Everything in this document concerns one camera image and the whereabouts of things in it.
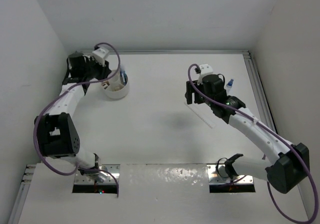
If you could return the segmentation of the clear blue pen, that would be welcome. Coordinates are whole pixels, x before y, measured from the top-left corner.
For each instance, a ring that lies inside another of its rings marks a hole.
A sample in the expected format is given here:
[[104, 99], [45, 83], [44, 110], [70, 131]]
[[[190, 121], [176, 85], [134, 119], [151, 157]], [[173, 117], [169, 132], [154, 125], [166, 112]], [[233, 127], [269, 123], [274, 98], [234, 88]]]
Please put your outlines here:
[[121, 70], [120, 74], [122, 77], [123, 84], [126, 85], [127, 84], [127, 75], [126, 75], [125, 67], [123, 65], [121, 65], [120, 70]]

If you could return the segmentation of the dark blue pen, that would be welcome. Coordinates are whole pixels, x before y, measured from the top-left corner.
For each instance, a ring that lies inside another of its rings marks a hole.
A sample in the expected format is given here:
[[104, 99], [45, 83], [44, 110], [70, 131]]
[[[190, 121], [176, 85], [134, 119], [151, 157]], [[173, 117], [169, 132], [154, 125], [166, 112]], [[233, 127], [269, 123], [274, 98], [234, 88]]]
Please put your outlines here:
[[122, 66], [120, 65], [120, 67], [119, 67], [119, 73], [120, 73], [120, 76], [121, 76], [121, 78], [122, 78], [122, 82], [123, 82], [123, 84], [125, 85], [126, 84], [126, 79], [125, 79], [125, 74], [124, 74], [124, 71], [123, 71], [123, 69], [122, 69]]

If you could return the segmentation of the small blue-capped glue bottle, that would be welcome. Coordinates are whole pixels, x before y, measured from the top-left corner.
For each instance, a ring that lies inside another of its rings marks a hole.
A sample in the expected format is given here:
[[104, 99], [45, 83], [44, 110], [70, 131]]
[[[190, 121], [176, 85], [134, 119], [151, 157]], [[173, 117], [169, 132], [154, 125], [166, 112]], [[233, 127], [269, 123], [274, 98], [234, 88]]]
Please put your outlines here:
[[233, 83], [234, 79], [230, 79], [230, 81], [226, 84], [225, 89], [227, 94], [229, 94], [229, 92], [231, 91]]

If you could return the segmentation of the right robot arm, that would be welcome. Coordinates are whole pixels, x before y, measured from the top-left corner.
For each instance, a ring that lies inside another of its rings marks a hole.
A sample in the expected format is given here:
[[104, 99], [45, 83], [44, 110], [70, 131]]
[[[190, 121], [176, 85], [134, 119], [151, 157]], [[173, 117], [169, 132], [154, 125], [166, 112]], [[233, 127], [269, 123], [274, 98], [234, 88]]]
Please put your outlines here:
[[235, 154], [224, 162], [224, 167], [219, 168], [222, 177], [233, 179], [250, 175], [269, 182], [282, 194], [288, 193], [307, 177], [301, 164], [310, 165], [307, 146], [303, 143], [294, 145], [272, 135], [270, 128], [261, 123], [240, 99], [227, 95], [223, 80], [218, 75], [205, 76], [201, 84], [196, 80], [187, 81], [185, 98], [187, 104], [208, 105], [218, 118], [243, 133], [267, 158], [262, 161]]

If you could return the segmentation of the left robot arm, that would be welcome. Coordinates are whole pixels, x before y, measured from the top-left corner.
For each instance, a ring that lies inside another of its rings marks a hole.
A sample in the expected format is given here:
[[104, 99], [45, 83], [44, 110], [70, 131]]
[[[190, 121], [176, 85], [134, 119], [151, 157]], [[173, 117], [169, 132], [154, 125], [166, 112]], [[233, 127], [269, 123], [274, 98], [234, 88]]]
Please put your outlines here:
[[110, 75], [108, 55], [107, 50], [99, 48], [91, 54], [74, 52], [67, 57], [67, 71], [58, 99], [34, 121], [33, 139], [42, 161], [47, 157], [61, 159], [76, 166], [83, 175], [97, 174], [99, 158], [81, 147], [72, 116], [86, 95], [90, 82], [102, 81]]

